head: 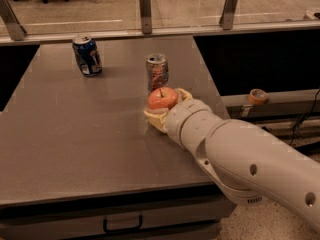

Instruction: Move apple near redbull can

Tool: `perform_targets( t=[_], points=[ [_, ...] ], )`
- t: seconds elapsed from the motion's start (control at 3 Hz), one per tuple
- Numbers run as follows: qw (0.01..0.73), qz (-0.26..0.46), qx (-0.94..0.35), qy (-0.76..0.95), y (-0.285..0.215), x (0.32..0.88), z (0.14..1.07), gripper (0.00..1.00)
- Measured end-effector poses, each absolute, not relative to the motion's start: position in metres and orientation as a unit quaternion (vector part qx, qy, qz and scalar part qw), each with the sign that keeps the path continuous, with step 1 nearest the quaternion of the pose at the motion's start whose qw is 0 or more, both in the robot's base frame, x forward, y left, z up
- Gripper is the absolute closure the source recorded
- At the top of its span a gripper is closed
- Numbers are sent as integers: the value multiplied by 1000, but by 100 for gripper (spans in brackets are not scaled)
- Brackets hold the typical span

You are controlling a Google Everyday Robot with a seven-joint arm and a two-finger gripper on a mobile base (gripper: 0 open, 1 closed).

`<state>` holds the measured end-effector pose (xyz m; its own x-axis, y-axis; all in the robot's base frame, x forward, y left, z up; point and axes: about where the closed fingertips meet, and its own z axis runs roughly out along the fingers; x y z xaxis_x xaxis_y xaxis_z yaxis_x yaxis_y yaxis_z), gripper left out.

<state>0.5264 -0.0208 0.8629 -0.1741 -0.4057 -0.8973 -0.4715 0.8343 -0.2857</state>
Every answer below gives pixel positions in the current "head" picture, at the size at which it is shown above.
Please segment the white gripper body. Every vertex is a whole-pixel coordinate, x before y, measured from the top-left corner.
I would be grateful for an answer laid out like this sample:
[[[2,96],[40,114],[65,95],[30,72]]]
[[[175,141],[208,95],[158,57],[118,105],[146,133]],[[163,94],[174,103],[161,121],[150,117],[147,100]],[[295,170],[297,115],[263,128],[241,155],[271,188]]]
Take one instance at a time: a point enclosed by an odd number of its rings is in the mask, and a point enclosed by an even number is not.
[[[167,135],[183,148],[197,148],[209,130],[222,119],[198,99],[188,99],[174,106],[165,122]]]

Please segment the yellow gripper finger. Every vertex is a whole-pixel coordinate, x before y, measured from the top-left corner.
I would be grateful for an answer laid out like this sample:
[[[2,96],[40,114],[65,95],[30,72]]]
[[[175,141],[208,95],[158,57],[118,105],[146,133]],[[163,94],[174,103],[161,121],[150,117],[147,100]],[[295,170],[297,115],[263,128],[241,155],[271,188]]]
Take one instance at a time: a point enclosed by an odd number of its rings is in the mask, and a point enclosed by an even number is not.
[[[192,94],[189,93],[188,91],[186,91],[183,88],[176,88],[175,91],[178,94],[178,99],[177,99],[178,103],[181,103],[181,102],[183,102],[185,100],[189,100],[189,99],[193,98]]]
[[[166,124],[168,113],[169,113],[168,108],[161,108],[161,109],[146,108],[144,110],[144,114],[147,117],[148,122],[162,133],[167,132],[167,128],[165,124]]]

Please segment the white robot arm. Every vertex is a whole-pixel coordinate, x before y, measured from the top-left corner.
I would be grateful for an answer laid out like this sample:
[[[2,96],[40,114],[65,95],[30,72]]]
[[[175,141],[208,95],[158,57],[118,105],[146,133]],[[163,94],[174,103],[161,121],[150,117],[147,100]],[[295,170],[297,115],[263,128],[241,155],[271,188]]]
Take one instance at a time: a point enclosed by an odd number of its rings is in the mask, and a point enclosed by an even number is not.
[[[152,91],[144,114],[233,203],[250,207],[270,199],[320,230],[318,162],[254,124],[219,117],[181,88]]]

